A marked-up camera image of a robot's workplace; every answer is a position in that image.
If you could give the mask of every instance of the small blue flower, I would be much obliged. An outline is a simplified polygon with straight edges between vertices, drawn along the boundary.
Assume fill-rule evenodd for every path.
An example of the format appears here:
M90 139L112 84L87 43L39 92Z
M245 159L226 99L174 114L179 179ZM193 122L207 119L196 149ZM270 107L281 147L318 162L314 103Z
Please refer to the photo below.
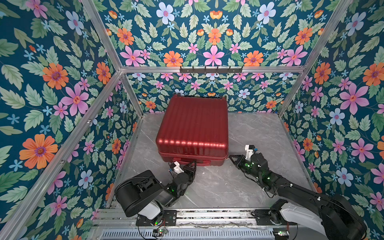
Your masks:
M63 6L61 6L59 3L57 3L57 7L56 7L60 12L63 12Z
M70 180L70 178L68 178L67 180L65 180L65 181L64 181L64 183L65 183L64 187L68 187L68 186L70 185L70 182L72 182L72 181Z
M46 50L44 49L44 45L39 45L39 44L36 44L37 46L37 49L36 51L40 51L41 53L44 53Z
M222 22L226 23L228 21L228 15L223 15L223 19L221 19Z
M24 57L28 58L28 60L32 60L32 59L35 59L35 57L33 56L33 53L29 53L27 50L24 50L25 54L24 54Z
M118 18L120 18L121 21L123 21L123 20L125 19L124 17L125 17L124 15L122 15L121 13L119 13Z
M173 13L173 15L175 15L175 17L178 17L178 16L180 16L180 11L175 11L174 13Z
M23 166L21 165L23 163L23 161L17 161L16 159L13 161L15 164L12 164L9 166L9 168L13 168L13 171L14 172L17 172L17 169L18 168L23 168Z
M108 21L109 23L112 21L111 16L104 15L104 17L105 17L105 20Z
M16 117L15 114L12 114L12 117L7 117L7 120L10 120L11 124L13 125L15 122L19 123L19 121L18 121L19 118L20 117Z
M40 133L44 133L44 135L46 135L47 132L50 132L50 131L51 131L50 129L48 129L48 128L49 128L49 125L47 125L47 126L40 125L40 127L42 128L42 130L40 130Z
M67 235L67 233L70 231L70 226L65 226L64 231L61 232L61 234Z
M51 111L52 111L52 108L50 108L50 107L48 107L48 106L47 106L45 109L43 109L43 112L45 112L45 113L46 113L45 115L47 115L47 116L48 116L49 114L52 114Z
M205 21L205 23L209 22L209 21L210 21L210 20L209 20L209 16L208 16L208 15L207 15L207 16L204 15L204 19L203 19L203 21Z

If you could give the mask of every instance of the green leaf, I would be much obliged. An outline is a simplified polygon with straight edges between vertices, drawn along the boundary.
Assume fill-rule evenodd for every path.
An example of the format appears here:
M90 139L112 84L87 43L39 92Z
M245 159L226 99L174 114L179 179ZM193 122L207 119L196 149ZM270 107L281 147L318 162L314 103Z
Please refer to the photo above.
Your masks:
M18 68L12 65L3 65L1 67L1 73L4 74L5 79L7 79L10 84L14 84L19 90L22 89L24 80Z

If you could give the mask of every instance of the aluminum frame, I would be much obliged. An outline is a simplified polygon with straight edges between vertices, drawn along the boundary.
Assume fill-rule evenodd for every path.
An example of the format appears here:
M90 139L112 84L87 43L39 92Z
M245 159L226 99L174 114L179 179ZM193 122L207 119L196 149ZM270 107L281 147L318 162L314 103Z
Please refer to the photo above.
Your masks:
M64 163L72 154L78 142L81 141L81 138L84 136L84 133L89 127L89 123L96 117L97 112L104 105L106 99L109 97L109 94L121 77L122 73L118 71L110 78L108 84L103 88L91 107L81 118L78 125L74 128L54 158L47 165L36 183L28 191L28 194L19 204L12 217L4 225L0 231L1 240L15 240L19 235L21 229L25 226L30 216L39 205L40 199L45 196L49 186L55 181L57 175L63 168Z
M338 5L336 6L335 11L332 13L327 24L325 25L323 33L321 34L319 40L317 41L315 47L313 48L309 57L307 58L307 61L305 62L303 73L297 77L295 83L291 87L291 90L287 94L287 97L284 99L284 103L281 106L279 113L278 113L280 118L283 118L285 111L287 110L288 106L291 104L297 91L300 89L301 84L303 83L304 79L307 77L312 66L316 63L317 58L319 57L321 51L323 50L323 48L327 44L333 31L336 29L341 18L343 17L345 12L347 11L347 8L349 7L349 5L352 4L352 2L353 2L353 0L340 0L339 1Z

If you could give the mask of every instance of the orange flower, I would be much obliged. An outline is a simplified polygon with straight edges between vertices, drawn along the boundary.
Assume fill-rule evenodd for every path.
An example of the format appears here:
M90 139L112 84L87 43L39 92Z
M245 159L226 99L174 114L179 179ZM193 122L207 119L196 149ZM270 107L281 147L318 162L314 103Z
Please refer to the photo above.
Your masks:
M57 152L57 144L53 144L55 140L48 136L45 138L44 134L36 134L35 140L28 138L23 142L23 149L19 152L20 160L27 160L24 163L29 169L32 169L37 164L37 169L42 169L47 166L47 161L51 162L53 157L53 152Z
M259 53L259 51L253 51L253 53L248 53L247 57L244 58L244 66L246 67L255 67L260 66L260 63L264 61L262 58L264 55Z
M119 28L117 33L120 42L124 43L125 45L132 45L135 39L132 36L131 31L127 31L126 28Z
M203 36L204 35L204 30L200 29L197 31L197 35Z
M80 219L77 224L76 224L76 227L79 228L83 225L83 222L84 222L84 218Z
M302 31L300 31L295 40L296 44L303 45L304 43L308 42L310 40L310 37L312 37L312 28L304 28Z
M380 156L384 159L384 142L379 141L379 142L377 143L377 149L379 149L379 150L383 150L383 151L380 152Z
M65 87L69 81L67 70L63 69L60 64L50 63L49 68L45 67L43 69L43 73L45 73L43 79L48 82L47 85L57 90Z
M175 53L174 51L169 51L164 55L164 63L167 64L167 67L181 67L183 59L180 56L180 53Z
M274 107L276 107L276 104L277 104L277 102L275 100L272 100L272 101L267 102L266 107L267 108L274 108Z
M100 82L103 82L103 84L109 82L111 73L109 72L109 67L104 62L97 64L96 73L99 75Z
M328 81L329 76L331 74L331 69L329 68L331 65L329 63L322 63L317 67L316 72L314 73L315 82L318 84L323 84Z
M113 19L116 19L116 18L118 18L118 14L115 12L115 11L109 11L108 12L109 13L109 15L113 18Z
M289 132L289 125L288 125L288 123L284 122L284 126L287 129L287 131Z
M135 122L135 123L133 124L133 127L132 127L132 131L133 131L133 132L135 132L136 127L137 127L137 122Z
M208 34L208 37L209 37L208 41L212 43L212 45L216 45L218 42L220 42L221 33L217 28L214 28Z
M111 194L111 190L113 188L113 183L111 183L107 189L107 195L105 195L105 201L108 201L109 195Z
M314 18L319 18L321 15L323 15L323 10L319 10L314 14Z
M367 82L366 84L368 86L371 86L372 84L374 86L377 86L380 84L380 81L384 81L384 63L379 63L379 65L376 65L376 63L369 66L369 69L365 70L364 75L365 77L362 78L363 82Z
M233 30L230 29L230 28L228 28L227 31L225 32L225 34L226 34L227 36L232 36L232 35L233 35Z
M319 185L317 184L317 182L315 182L313 185L314 185L314 187L316 188L316 191L317 191L318 193L322 193L322 192L323 192L323 190L319 187Z
M152 101L147 101L145 103L146 107L149 108L149 109L155 109L156 108L156 104Z
M304 139L303 146L304 146L304 149L307 150L308 152L311 151L313 146L312 140L309 138Z
M121 141L120 141L120 139L116 138L115 141L113 141L113 144L112 144L112 152L114 154L118 154L119 151L120 151L120 147L121 147Z

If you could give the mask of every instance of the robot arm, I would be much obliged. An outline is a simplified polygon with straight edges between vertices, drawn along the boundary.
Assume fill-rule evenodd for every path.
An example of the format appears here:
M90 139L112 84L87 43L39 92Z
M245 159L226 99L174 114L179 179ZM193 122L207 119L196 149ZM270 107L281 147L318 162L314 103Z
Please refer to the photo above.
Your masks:
M350 203L342 196L330 197L300 187L269 170L268 162L253 145L246 147L247 156L229 158L244 174L255 178L257 184L273 195L279 195L300 206L279 199L271 208L271 219L284 218L323 233L329 239L361 240L367 227Z

